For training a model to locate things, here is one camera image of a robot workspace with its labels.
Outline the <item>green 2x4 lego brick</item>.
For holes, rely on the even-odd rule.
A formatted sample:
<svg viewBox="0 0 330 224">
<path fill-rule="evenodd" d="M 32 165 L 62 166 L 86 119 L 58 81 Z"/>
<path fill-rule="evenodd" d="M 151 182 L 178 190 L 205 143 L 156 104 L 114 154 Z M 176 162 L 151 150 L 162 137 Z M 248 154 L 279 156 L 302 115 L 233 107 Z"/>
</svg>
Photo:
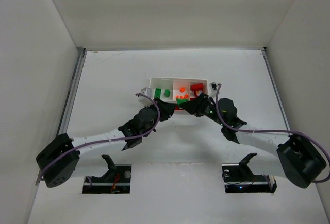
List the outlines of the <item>green 2x4 lego brick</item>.
<svg viewBox="0 0 330 224">
<path fill-rule="evenodd" d="M 156 88 L 154 92 L 154 98 L 160 98 L 161 97 L 161 88 Z"/>
</svg>

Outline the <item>red lego brick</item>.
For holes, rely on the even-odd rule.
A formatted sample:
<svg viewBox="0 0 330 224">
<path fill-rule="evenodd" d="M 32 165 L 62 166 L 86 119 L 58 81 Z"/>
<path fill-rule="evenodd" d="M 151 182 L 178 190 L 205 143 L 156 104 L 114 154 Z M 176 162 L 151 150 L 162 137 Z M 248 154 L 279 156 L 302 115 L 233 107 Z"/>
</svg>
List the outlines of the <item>red lego brick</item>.
<svg viewBox="0 0 330 224">
<path fill-rule="evenodd" d="M 175 107 L 175 111 L 184 111 L 185 109 L 183 109 L 182 107 L 180 107 L 179 105 L 176 105 Z"/>
</svg>

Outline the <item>small green lego brick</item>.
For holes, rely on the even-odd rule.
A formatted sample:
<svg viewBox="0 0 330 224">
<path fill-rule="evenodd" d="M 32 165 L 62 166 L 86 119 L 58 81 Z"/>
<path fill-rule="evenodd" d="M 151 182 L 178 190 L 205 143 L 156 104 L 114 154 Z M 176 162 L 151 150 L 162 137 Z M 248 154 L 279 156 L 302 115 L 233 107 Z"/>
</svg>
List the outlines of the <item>small green lego brick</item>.
<svg viewBox="0 0 330 224">
<path fill-rule="evenodd" d="M 170 98 L 171 97 L 171 91 L 169 89 L 165 89 L 164 96 L 165 96 L 165 98 Z"/>
</svg>

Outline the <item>red lego with flower sticker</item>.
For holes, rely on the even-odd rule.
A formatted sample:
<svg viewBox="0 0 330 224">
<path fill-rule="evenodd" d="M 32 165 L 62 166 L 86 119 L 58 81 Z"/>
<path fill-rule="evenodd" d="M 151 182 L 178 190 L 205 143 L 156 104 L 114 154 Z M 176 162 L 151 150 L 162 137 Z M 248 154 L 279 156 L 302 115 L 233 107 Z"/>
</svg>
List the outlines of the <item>red lego with flower sticker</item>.
<svg viewBox="0 0 330 224">
<path fill-rule="evenodd" d="M 199 97 L 201 94 L 203 94 L 203 91 L 202 90 L 194 91 L 195 98 Z"/>
</svg>

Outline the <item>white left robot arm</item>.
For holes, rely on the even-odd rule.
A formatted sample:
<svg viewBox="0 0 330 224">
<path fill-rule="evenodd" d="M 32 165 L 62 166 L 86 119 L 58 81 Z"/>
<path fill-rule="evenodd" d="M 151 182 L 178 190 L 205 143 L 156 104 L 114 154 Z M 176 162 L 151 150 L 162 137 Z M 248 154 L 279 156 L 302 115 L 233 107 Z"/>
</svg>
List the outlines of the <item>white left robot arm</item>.
<svg viewBox="0 0 330 224">
<path fill-rule="evenodd" d="M 82 166 L 84 159 L 101 157 L 107 168 L 101 175 L 108 178 L 114 171 L 109 151 L 125 151 L 142 143 L 156 130 L 159 122 L 170 119 L 176 109 L 175 103 L 155 98 L 151 105 L 143 107 L 131 120 L 117 129 L 99 135 L 69 137 L 67 133 L 56 136 L 37 156 L 40 180 L 48 188 L 58 187 L 71 177 L 89 176 Z"/>
</svg>

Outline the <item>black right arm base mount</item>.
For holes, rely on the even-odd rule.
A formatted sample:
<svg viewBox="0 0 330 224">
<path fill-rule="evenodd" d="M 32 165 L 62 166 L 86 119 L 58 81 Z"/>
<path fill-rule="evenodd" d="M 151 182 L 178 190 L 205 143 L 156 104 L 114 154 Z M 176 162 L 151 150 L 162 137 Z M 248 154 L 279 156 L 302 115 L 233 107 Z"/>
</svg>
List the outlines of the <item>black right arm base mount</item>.
<svg viewBox="0 0 330 224">
<path fill-rule="evenodd" d="M 248 167 L 257 153 L 249 153 L 239 163 L 222 164 L 222 179 L 227 194 L 270 193 L 274 194 L 277 182 L 272 175 L 255 175 Z"/>
</svg>

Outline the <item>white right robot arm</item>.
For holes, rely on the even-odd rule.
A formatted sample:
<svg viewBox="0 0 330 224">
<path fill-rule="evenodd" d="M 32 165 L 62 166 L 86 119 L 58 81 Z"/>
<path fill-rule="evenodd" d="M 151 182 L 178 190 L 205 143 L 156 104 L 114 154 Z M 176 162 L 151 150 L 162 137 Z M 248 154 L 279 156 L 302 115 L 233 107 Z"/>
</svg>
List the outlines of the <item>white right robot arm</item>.
<svg viewBox="0 0 330 224">
<path fill-rule="evenodd" d="M 273 174 L 287 178 L 299 188 L 318 183 L 317 177 L 329 165 L 329 154 L 308 136 L 288 130 L 260 130 L 237 116 L 234 102 L 201 94 L 180 107 L 196 117 L 205 116 L 221 125 L 223 136 L 234 143 L 249 145 L 277 157 Z"/>
</svg>

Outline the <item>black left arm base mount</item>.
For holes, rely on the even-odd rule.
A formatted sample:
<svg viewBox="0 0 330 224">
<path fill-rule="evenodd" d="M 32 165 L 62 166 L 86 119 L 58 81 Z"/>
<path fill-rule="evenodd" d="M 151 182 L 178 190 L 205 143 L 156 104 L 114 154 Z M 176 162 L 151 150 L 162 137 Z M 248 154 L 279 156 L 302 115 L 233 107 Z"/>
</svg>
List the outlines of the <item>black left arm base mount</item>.
<svg viewBox="0 0 330 224">
<path fill-rule="evenodd" d="M 115 164 L 109 155 L 102 155 L 107 171 L 101 176 L 86 176 L 83 194 L 129 194 L 131 165 Z"/>
</svg>

